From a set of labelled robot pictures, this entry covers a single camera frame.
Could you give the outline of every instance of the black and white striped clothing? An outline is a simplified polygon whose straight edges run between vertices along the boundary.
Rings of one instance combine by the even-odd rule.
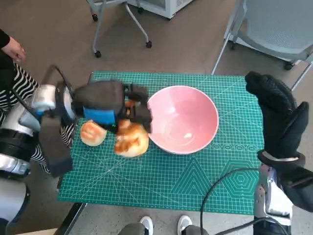
[[[28,74],[24,69],[22,69],[18,64],[14,63],[14,81],[13,81],[13,89],[21,96],[23,100],[32,96],[36,88],[39,87],[38,82],[36,82],[30,74]],[[5,117],[9,110],[18,103],[17,98],[11,91],[2,90],[0,91],[0,125],[5,120]],[[60,129],[60,133],[64,143],[67,146],[71,145],[72,142],[72,133],[74,130],[75,124],[65,126],[62,125]],[[38,163],[44,172],[49,173],[49,169],[47,167],[46,160],[43,156],[43,152],[41,150],[40,144],[36,146],[34,149],[34,153],[31,156],[31,160]]]

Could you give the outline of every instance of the pink bowl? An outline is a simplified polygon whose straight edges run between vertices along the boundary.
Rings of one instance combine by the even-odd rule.
[[[190,154],[205,148],[215,137],[219,114],[203,92],[173,86],[155,93],[148,101],[153,121],[150,139],[174,154]]]

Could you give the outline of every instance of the gloved hand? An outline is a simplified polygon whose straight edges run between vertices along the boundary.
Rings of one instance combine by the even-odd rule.
[[[127,107],[125,97],[138,102]],[[151,112],[147,106],[148,90],[134,84],[126,85],[117,80],[91,82],[74,92],[72,106],[76,114],[116,133],[121,119],[142,124],[151,132]]]
[[[297,107],[290,89],[270,75],[249,72],[246,90],[257,96],[263,114],[264,149],[278,159],[297,157],[309,122],[309,104]]]

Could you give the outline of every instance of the table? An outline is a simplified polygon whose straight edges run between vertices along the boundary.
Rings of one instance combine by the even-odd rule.
[[[264,146],[262,113],[242,76],[210,76],[147,72],[95,71],[92,81],[119,79],[147,86],[150,95],[172,85],[205,92],[219,112],[216,137],[204,150],[172,155],[150,143],[147,153],[128,159],[113,152],[109,134],[98,147],[84,145],[75,134],[74,169],[64,176],[58,199],[170,210],[199,211],[209,187],[222,175],[242,167],[258,167],[256,153]],[[81,119],[79,126],[86,120]],[[209,197],[204,211],[253,213],[257,172],[237,172]]]

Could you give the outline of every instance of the sneaker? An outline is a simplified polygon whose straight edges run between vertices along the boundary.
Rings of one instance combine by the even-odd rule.
[[[153,223],[150,217],[148,216],[143,217],[140,220],[140,223],[143,224],[147,230],[149,230],[149,235],[153,235]]]
[[[181,235],[181,232],[187,228],[189,225],[192,225],[192,221],[191,219],[186,216],[186,215],[183,215],[179,221],[178,221],[178,224],[177,224],[177,234],[178,235]]]

